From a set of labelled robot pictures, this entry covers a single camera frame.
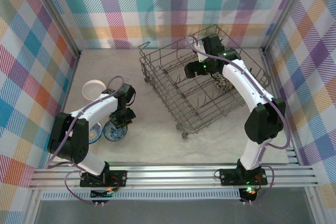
marble surface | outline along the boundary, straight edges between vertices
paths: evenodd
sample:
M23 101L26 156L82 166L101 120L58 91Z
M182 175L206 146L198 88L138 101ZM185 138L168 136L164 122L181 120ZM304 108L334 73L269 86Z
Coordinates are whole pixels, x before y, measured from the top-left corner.
M260 62L258 49L247 52ZM72 112L88 104L81 93L89 80L109 79L121 75L125 82L136 89L136 99L131 106L137 117L129 125L128 133L118 142L102 137L90 145L90 150L105 161L118 162L167 162L167 163L235 163L243 154L247 142L244 124L249 116L246 105L231 111L198 134L182 139L176 122L152 87L144 82L138 50L85 50L79 61L65 112ZM111 87L120 84L115 81ZM104 126L108 117L100 121ZM275 144L285 142L283 132ZM264 155L264 163L287 163L286 151L270 148Z

plaid fabric wall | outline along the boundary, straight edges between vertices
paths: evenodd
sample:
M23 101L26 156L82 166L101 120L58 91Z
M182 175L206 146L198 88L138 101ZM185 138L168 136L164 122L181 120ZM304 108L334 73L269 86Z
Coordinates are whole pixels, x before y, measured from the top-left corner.
M54 0L82 48L157 48L210 24L243 47L263 45L287 0Z
M0 223L18 223L75 58L40 0L0 0Z
M271 61L303 162L336 220L336 0L299 0Z

metal wire basket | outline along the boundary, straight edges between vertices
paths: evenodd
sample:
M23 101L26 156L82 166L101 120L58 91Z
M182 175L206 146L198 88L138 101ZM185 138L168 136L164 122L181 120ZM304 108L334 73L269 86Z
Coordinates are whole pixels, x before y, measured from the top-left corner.
M212 34L219 35L224 47L237 50L264 88L270 85L269 74L219 26L201 29L193 35L201 39ZM198 60L197 54L190 49L185 39L146 54L143 50L148 44L149 42L139 46L144 80L162 99L176 121L176 128L182 131L183 138L198 133L233 109L244 105L245 101L236 89L228 92L218 90L210 75L196 76L193 79L185 76L185 65Z

checkered fabric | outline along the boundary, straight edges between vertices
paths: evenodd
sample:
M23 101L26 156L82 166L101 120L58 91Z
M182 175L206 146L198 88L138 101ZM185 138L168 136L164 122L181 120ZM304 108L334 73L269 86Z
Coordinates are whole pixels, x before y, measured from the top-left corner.
M0 0L0 223L18 223L75 57L41 0Z
M336 220L336 0L299 0L271 62L305 165Z
M265 44L287 0L54 0L80 47L167 46L219 24L242 47Z

white vent grate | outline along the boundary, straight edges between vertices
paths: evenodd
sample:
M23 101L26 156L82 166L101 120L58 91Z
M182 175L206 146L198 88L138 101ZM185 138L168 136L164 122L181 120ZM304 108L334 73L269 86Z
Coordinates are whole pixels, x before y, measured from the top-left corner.
M83 198L90 199L89 190L74 190L74 193ZM138 199L138 200L181 200L181 199L239 199L239 189L185 189L185 190L132 190L120 189L110 198L102 199ZM43 193L41 200L73 200L76 199L69 192L62 190L48 190Z

